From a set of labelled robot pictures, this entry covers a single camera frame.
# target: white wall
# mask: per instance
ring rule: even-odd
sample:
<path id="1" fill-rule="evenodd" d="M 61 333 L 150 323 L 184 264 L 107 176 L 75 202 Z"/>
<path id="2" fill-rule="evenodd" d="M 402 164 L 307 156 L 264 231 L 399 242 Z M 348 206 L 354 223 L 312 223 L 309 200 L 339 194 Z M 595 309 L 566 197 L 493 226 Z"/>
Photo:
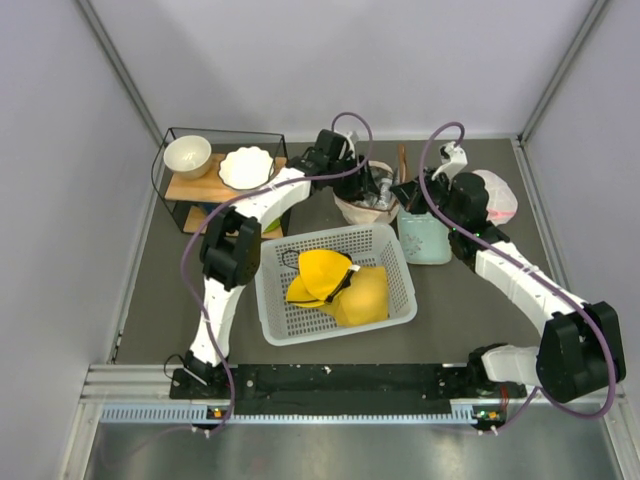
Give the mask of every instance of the white wall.
<path id="1" fill-rule="evenodd" d="M 153 143 L 69 0 L 0 15 L 0 478 L 50 479 L 104 361 Z"/>
<path id="2" fill-rule="evenodd" d="M 593 0 L 92 0 L 161 128 L 520 133 Z"/>
<path id="3" fill-rule="evenodd" d="M 620 316 L 640 413 L 640 3 L 616 0 L 530 145 L 570 283 Z"/>

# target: light blue container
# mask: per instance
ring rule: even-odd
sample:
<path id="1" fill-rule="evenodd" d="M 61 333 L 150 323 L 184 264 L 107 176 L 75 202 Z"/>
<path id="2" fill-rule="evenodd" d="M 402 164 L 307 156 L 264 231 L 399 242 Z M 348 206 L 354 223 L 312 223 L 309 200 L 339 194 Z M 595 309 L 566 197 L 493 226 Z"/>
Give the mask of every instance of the light blue container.
<path id="1" fill-rule="evenodd" d="M 430 213 L 398 212 L 398 236 L 407 263 L 442 265 L 451 260 L 449 229 Z"/>

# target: wooden board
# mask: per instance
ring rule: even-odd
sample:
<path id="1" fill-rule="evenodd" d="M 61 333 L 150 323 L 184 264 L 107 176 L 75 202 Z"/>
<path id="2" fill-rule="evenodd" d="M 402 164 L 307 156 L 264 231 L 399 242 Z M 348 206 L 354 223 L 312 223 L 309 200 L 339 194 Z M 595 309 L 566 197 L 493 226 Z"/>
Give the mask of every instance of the wooden board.
<path id="1" fill-rule="evenodd" d="M 211 168 L 204 176 L 196 180 L 185 180 L 180 175 L 173 175 L 169 182 L 169 188 L 167 189 L 165 198 L 174 201 L 184 200 L 189 202 L 222 203 L 243 193 L 227 187 L 222 183 L 218 175 L 220 162 L 224 160 L 226 155 L 213 153 L 211 156 L 213 157 Z M 274 175 L 277 175 L 286 162 L 287 159 L 285 157 L 276 158 L 276 171 Z"/>
<path id="2" fill-rule="evenodd" d="M 187 216 L 187 221 L 184 224 L 184 231 L 186 233 L 195 232 L 200 226 L 200 224 L 202 223 L 202 221 L 204 220 L 204 218 L 205 218 L 205 214 L 200 208 L 191 207 L 191 209 L 189 210 L 189 215 Z M 269 233 L 262 234 L 262 238 L 268 238 L 268 239 L 282 238 L 283 236 L 284 235 L 282 233 L 282 227 L 278 227 Z"/>

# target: laundry basket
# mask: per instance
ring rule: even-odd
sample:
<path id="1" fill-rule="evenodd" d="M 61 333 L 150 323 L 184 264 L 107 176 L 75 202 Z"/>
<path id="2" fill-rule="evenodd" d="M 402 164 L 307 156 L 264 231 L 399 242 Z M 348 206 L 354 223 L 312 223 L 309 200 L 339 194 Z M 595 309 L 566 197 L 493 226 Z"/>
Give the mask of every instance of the laundry basket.
<path id="1" fill-rule="evenodd" d="M 290 251 L 314 249 L 349 254 L 356 265 L 385 267 L 389 318 L 359 327 L 340 327 L 333 317 L 315 308 L 288 304 L 287 289 L 298 275 L 298 271 L 291 268 L 297 267 L 297 256 Z M 392 327 L 412 320 L 418 312 L 409 268 L 395 232 L 388 225 L 355 225 L 264 242 L 255 281 L 262 331 L 266 340 L 277 346 Z"/>

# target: gray floor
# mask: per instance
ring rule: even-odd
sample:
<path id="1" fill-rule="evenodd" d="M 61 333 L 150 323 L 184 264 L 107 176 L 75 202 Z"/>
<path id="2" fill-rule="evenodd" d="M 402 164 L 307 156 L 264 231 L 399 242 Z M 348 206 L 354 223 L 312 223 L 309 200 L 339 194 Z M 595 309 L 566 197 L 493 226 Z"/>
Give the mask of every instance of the gray floor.
<path id="1" fill-rule="evenodd" d="M 405 142 L 412 168 L 422 142 Z M 290 144 L 289 154 L 306 144 Z M 488 169 L 504 178 L 519 202 L 516 217 L 504 231 L 520 251 L 548 273 L 531 206 L 508 140 L 465 141 L 470 169 Z M 395 163 L 396 142 L 376 142 L 374 159 Z M 437 152 L 430 159 L 438 164 Z M 294 207 L 290 234 L 346 225 L 331 192 L 323 190 Z M 189 348 L 198 324 L 198 309 L 180 281 L 179 262 L 188 236 L 180 233 L 161 204 L 156 206 L 117 363 L 158 364 Z M 197 254 L 190 273 L 202 288 Z M 268 344 L 260 327 L 255 289 L 240 299 L 231 333 L 234 363 L 449 363 L 466 361 L 483 345 L 508 342 L 535 345 L 537 333 L 520 311 L 493 286 L 455 259 L 437 267 L 411 266 L 418 315 L 405 325 L 289 347 Z"/>
<path id="2" fill-rule="evenodd" d="M 165 428 L 100 425 L 85 479 L 622 479 L 603 421 L 548 405 L 498 437 L 428 425 L 231 425 L 208 441 L 173 432 L 128 458 Z"/>

